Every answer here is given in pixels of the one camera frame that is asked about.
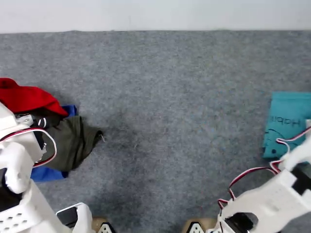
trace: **white wall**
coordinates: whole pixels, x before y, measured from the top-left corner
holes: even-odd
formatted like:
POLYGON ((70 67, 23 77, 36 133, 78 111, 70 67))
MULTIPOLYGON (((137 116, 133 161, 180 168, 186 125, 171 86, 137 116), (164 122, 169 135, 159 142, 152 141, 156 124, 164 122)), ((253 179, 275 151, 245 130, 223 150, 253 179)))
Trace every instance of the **white wall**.
POLYGON ((311 0, 0 0, 0 33, 305 30, 311 0))

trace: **teal cloth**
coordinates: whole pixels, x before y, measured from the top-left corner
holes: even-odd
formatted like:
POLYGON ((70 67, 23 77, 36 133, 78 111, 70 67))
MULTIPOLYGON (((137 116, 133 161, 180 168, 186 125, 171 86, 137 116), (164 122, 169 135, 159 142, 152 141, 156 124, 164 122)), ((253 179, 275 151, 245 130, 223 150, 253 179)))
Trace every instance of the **teal cloth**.
MULTIPOLYGON (((280 158, 287 152, 277 138, 289 139, 306 129, 306 119, 311 119, 311 93, 274 92, 265 129, 263 158, 280 158)), ((300 145, 305 136, 290 142, 291 150, 300 145)))

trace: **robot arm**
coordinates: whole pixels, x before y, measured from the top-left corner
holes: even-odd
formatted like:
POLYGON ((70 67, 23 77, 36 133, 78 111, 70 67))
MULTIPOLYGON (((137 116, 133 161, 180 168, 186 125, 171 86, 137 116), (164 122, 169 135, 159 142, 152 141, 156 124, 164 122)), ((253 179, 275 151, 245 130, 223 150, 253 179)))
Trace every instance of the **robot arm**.
POLYGON ((61 222, 30 179, 43 152, 33 132, 27 131, 28 120, 16 122, 14 114, 0 103, 0 232, 95 233, 87 205, 79 203, 61 211, 61 222), (12 132, 19 133, 7 137, 12 132))
POLYGON ((296 168, 311 163, 311 138, 281 158, 279 172, 259 188, 241 194, 218 215, 208 233, 277 233, 291 220, 311 211, 311 179, 296 168), (244 213, 254 214, 253 224, 244 213))

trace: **blue cloth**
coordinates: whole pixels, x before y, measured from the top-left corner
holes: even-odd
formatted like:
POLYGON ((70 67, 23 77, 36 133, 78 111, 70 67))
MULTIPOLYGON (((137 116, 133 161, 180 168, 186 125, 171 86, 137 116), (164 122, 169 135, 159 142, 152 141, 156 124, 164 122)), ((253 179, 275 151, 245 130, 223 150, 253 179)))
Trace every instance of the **blue cloth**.
MULTIPOLYGON (((274 92, 265 129, 263 158, 280 158, 287 152, 277 138, 292 138, 306 129, 306 119, 311 119, 311 93, 274 92)), ((305 140, 301 137, 288 143, 291 150, 305 140)))
MULTIPOLYGON (((68 116, 72 117, 77 115, 77 108, 75 105, 63 105, 62 108, 68 112, 68 116)), ((31 179, 35 182, 46 182, 61 180, 68 176, 68 172, 61 172, 45 166, 35 167, 31 173, 31 179)))

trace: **floor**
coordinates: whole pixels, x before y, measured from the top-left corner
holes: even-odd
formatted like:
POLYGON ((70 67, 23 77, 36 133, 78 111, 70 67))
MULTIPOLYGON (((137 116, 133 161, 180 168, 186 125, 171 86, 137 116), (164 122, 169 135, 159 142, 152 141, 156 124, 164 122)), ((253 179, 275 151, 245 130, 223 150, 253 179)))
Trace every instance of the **floor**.
MULTIPOLYGON (((39 183, 54 210, 87 203, 119 233, 178 233, 216 217, 240 172, 266 165, 273 91, 311 91, 311 32, 0 35, 0 76, 39 86, 105 131, 69 178, 39 183)), ((257 187, 270 173, 234 187, 257 187)), ((310 215, 284 233, 303 232, 310 215)))

